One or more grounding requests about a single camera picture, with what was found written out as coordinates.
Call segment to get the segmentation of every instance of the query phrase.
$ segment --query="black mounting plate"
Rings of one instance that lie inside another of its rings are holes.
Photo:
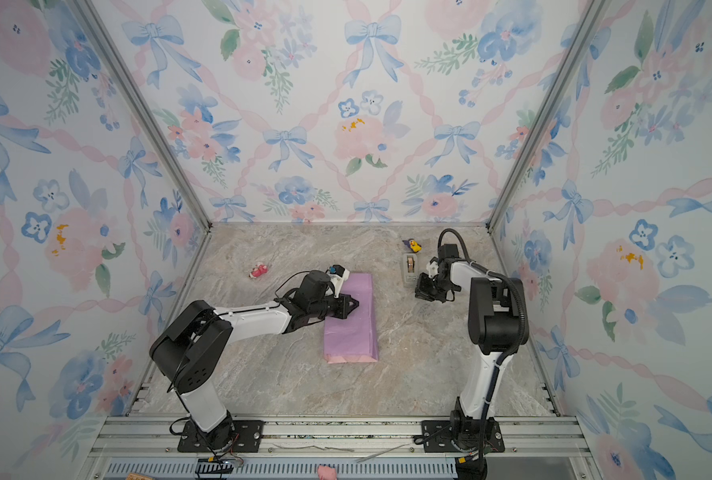
[[[488,432],[486,442],[492,448],[492,452],[504,452],[505,443],[503,442],[503,434],[500,432],[500,424],[490,418],[487,423]],[[415,440],[428,437],[436,433],[441,428],[446,428],[446,432],[442,432],[435,437],[423,442],[423,450],[426,453],[460,453],[460,450],[465,450],[465,447],[472,446],[476,448],[479,443],[478,435],[462,433],[457,439],[457,447],[452,443],[452,431],[448,420],[425,420],[420,423],[423,429],[422,436],[415,436]]]
[[[238,434],[238,438],[233,444],[234,453],[257,453],[260,450],[260,440],[262,440],[263,420],[234,420],[235,430],[226,428],[225,433],[220,432],[225,441],[223,445],[233,440]],[[180,453],[211,453],[204,445],[204,439],[197,434],[193,420],[188,420],[180,435],[180,443],[177,446]]]

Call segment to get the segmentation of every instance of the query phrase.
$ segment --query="pink cloth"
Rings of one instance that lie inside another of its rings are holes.
[[[318,480],[338,480],[338,471],[332,467],[318,466]]]
[[[329,363],[376,362],[378,328],[372,301],[372,274],[351,274],[342,293],[359,301],[346,320],[328,317],[324,322],[324,358]]]

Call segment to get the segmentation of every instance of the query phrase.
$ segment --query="red toy figurine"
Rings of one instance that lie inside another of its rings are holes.
[[[256,279],[267,273],[268,267],[263,262],[258,262],[255,268],[252,269],[252,272],[249,273],[249,278]]]

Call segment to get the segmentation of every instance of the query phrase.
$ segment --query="metal corner post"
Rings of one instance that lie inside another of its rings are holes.
[[[602,14],[606,10],[606,7],[609,6],[609,3],[609,0],[590,0],[588,8],[577,24],[572,45],[570,45],[570,48],[567,50],[566,56],[556,72],[556,80],[553,82],[542,105],[538,109],[534,127],[524,140],[524,147],[521,149],[521,154],[508,174],[500,196],[497,197],[497,203],[487,224],[490,235],[496,231],[497,225],[505,216],[511,198],[514,196],[516,188],[519,186],[519,182],[535,154],[540,139],[548,129],[550,121],[558,109],[559,103],[561,103],[569,81],[577,70],[577,66],[588,52],[588,47],[593,39],[593,35],[596,33],[596,29],[602,19]]]
[[[188,206],[190,206],[191,211],[198,219],[202,228],[208,230],[211,225],[209,216],[205,212],[201,202],[198,201],[196,192],[186,178],[185,171],[183,171],[180,167],[180,163],[172,155],[164,133],[159,129],[156,119],[153,117],[153,112],[151,112],[148,103],[132,80],[132,74],[122,60],[121,54],[118,48],[116,48],[116,44],[113,43],[106,26],[102,23],[102,19],[92,4],[92,0],[70,0],[68,5],[84,29],[84,32],[97,47],[102,61],[110,69],[125,100],[127,100],[133,114],[142,124],[142,129],[148,134],[159,158],[162,159],[164,168],[166,168],[169,175],[172,176],[172,181],[174,181],[175,185],[179,188],[183,199]]]

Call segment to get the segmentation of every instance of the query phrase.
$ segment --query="wall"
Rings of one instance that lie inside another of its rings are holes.
[[[612,0],[565,102],[496,231],[541,361],[606,480],[712,478],[712,2]]]
[[[216,221],[481,222],[585,1],[95,5]]]
[[[115,85],[62,2],[0,0],[0,478],[75,477],[202,238]]]

